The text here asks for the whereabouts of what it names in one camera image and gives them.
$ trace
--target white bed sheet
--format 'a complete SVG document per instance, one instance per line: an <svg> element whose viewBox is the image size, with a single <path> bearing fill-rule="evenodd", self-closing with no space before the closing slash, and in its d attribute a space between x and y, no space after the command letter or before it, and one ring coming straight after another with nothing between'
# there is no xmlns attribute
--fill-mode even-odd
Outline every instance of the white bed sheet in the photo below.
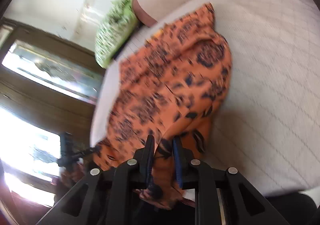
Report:
<svg viewBox="0 0 320 225"><path fill-rule="evenodd" d="M165 22L211 2L229 43L228 98L214 120L205 160L236 167L263 195L320 185L320 12L313 0L191 0L142 28L106 73L91 144L105 136L118 94L117 64Z"/></svg>

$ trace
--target orange garment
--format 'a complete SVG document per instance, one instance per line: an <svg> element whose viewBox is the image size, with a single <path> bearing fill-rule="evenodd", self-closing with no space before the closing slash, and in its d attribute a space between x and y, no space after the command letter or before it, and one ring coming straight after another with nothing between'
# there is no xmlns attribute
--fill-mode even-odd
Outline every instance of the orange garment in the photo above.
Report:
<svg viewBox="0 0 320 225"><path fill-rule="evenodd" d="M155 137L152 182L140 198L170 209L182 200L174 181L172 138L195 158L205 151L211 118L224 100L231 70L227 41L214 31L210 3L165 25L120 65L120 94L110 113L107 137L94 155L103 170L117 167Z"/></svg>

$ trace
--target silver screw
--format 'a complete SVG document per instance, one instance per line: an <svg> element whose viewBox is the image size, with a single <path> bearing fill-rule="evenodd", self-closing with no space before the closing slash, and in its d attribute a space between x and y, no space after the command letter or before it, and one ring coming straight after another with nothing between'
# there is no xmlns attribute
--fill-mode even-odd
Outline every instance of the silver screw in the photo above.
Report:
<svg viewBox="0 0 320 225"><path fill-rule="evenodd" d="M128 165L135 165L137 163L137 160L136 159L129 159L128 161L127 161L127 164Z"/></svg>
<svg viewBox="0 0 320 225"><path fill-rule="evenodd" d="M90 174L91 175L97 175L100 173L100 170L98 168L93 168L91 171L90 171Z"/></svg>
<svg viewBox="0 0 320 225"><path fill-rule="evenodd" d="M236 173L238 173L238 169L236 169L235 167L230 167L228 169L228 172L231 173L231 174L236 174Z"/></svg>
<svg viewBox="0 0 320 225"><path fill-rule="evenodd" d="M192 165L199 165L201 162L200 162L200 160L199 159L192 159L191 160L191 164Z"/></svg>

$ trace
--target black pants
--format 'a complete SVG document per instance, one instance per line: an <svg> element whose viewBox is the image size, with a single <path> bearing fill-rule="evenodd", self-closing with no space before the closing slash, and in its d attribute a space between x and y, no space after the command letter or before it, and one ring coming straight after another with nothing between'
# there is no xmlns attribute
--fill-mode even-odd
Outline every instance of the black pants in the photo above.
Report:
<svg viewBox="0 0 320 225"><path fill-rule="evenodd" d="M137 200L133 211L132 225L194 225L195 209L178 202L171 211L157 209L153 205ZM267 200L279 211L290 225L305 225L315 214L315 202L307 195L291 193L284 196L269 197Z"/></svg>

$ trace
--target green patterned pillow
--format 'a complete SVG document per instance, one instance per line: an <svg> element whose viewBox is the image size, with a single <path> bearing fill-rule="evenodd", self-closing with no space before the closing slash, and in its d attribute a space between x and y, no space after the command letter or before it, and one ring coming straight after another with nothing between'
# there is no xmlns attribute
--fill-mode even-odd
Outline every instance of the green patterned pillow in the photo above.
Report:
<svg viewBox="0 0 320 225"><path fill-rule="evenodd" d="M132 0L116 0L97 31L95 57L102 68L107 68L112 56L128 39L138 19L132 11Z"/></svg>

